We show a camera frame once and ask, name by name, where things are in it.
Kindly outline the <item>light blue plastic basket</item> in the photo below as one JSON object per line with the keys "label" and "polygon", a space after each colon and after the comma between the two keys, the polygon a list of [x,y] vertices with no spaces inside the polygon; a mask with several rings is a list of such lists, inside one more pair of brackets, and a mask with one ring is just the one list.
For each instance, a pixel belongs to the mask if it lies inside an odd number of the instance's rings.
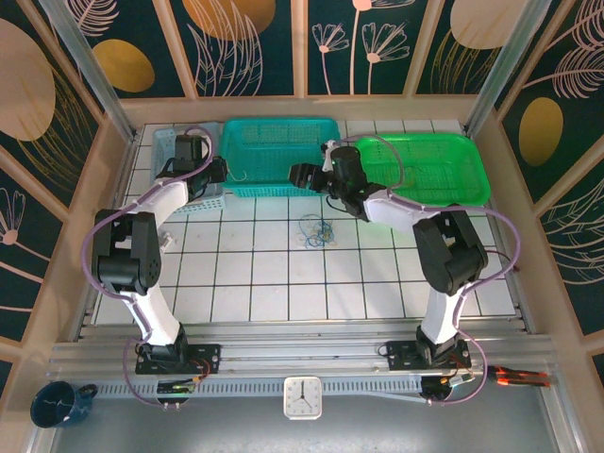
{"label": "light blue plastic basket", "polygon": [[[153,133],[151,164],[150,164],[150,182],[154,183],[157,175],[163,169],[166,161],[175,155],[176,137],[184,135],[190,127],[194,133],[201,133],[200,127],[205,128],[210,134],[218,139],[220,137],[219,124],[216,122],[201,123],[200,125],[175,125],[158,129]],[[184,205],[174,214],[195,214],[202,211],[222,210],[226,207],[225,192],[220,184],[211,183],[207,186],[202,196],[194,201]]]}

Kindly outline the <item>teal plastic basket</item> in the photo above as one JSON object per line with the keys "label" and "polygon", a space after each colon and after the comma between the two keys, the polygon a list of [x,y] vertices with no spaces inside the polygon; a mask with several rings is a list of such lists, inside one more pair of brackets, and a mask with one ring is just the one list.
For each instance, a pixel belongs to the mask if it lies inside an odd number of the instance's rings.
{"label": "teal plastic basket", "polygon": [[292,165],[321,165],[321,145],[341,138],[330,118],[237,118],[223,124],[219,155],[227,163],[222,186],[239,197],[314,196],[289,180]]}

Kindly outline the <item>green plastic basket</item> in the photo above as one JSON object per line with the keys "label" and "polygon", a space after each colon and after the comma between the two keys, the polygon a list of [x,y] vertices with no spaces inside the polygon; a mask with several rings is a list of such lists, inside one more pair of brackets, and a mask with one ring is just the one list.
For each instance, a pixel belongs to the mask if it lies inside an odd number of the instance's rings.
{"label": "green plastic basket", "polygon": [[483,206],[491,187],[476,145],[459,134],[384,134],[355,142],[367,179],[432,206]]}

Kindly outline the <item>white square clock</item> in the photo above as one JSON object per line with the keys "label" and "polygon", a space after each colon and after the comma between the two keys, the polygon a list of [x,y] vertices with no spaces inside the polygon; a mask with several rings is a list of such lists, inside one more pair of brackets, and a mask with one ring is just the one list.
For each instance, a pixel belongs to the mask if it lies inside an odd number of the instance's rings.
{"label": "white square clock", "polygon": [[286,377],[283,413],[293,421],[313,421],[323,412],[323,386],[319,377]]}

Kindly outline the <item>orange black screwdriver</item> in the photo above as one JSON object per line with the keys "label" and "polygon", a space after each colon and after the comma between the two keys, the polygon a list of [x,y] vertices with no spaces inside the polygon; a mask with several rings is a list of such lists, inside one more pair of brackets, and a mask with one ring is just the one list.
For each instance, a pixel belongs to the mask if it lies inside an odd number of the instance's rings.
{"label": "orange black screwdriver", "polygon": [[495,383],[500,386],[550,387],[550,382],[547,379],[540,379],[536,377],[496,377]]}
{"label": "orange black screwdriver", "polygon": [[490,378],[546,378],[547,373],[529,370],[517,370],[500,365],[489,365],[487,374]]}

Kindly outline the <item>dark blue mug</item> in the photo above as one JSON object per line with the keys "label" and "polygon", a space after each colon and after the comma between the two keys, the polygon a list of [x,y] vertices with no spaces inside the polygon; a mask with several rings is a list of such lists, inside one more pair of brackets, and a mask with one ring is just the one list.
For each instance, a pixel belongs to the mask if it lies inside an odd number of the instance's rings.
{"label": "dark blue mug", "polygon": [[83,422],[92,409],[98,387],[82,387],[66,381],[50,382],[41,388],[30,406],[30,419],[38,428],[67,428]]}

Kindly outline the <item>aluminium corner post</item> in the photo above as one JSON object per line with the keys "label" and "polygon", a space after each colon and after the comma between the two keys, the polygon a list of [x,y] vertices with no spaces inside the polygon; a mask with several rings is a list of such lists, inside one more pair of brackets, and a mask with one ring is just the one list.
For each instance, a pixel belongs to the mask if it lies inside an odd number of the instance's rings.
{"label": "aluminium corner post", "polygon": [[38,0],[80,73],[121,136],[132,143],[135,128],[93,53],[88,38],[101,38],[119,16],[117,0]]}
{"label": "aluminium corner post", "polygon": [[526,53],[534,34],[545,18],[551,0],[528,0],[512,33],[499,52],[491,72],[478,94],[463,127],[463,135],[475,139],[503,91],[506,83]]}

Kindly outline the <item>aluminium mounting rail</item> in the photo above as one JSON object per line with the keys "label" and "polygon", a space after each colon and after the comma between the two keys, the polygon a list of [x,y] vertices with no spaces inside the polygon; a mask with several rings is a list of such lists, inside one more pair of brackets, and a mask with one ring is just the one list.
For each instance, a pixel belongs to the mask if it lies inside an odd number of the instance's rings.
{"label": "aluminium mounting rail", "polygon": [[[187,325],[193,344],[219,344],[223,378],[288,376],[369,376],[385,374],[388,364],[381,345],[412,340],[416,319],[353,321],[222,322]],[[511,368],[549,369],[557,361],[548,336],[530,334],[517,318],[470,318],[461,323],[489,362]],[[126,340],[133,326],[84,327],[74,343],[53,346],[46,369],[49,379],[120,379]]]}

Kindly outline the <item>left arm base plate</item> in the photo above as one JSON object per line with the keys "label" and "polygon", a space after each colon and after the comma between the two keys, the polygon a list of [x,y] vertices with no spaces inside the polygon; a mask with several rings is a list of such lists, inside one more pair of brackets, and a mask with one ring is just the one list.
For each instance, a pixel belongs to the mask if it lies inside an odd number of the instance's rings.
{"label": "left arm base plate", "polygon": [[143,344],[136,352],[135,374],[140,376],[217,374],[221,359],[219,344]]}

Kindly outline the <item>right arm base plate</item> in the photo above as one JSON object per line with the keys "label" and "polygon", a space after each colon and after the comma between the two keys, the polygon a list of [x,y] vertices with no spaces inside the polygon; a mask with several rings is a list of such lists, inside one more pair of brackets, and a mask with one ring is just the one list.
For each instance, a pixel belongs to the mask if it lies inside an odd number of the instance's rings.
{"label": "right arm base plate", "polygon": [[385,344],[385,357],[391,371],[430,371],[458,368],[471,369],[472,359],[466,341],[460,340],[437,359],[430,356],[426,346],[416,341],[389,341]]}

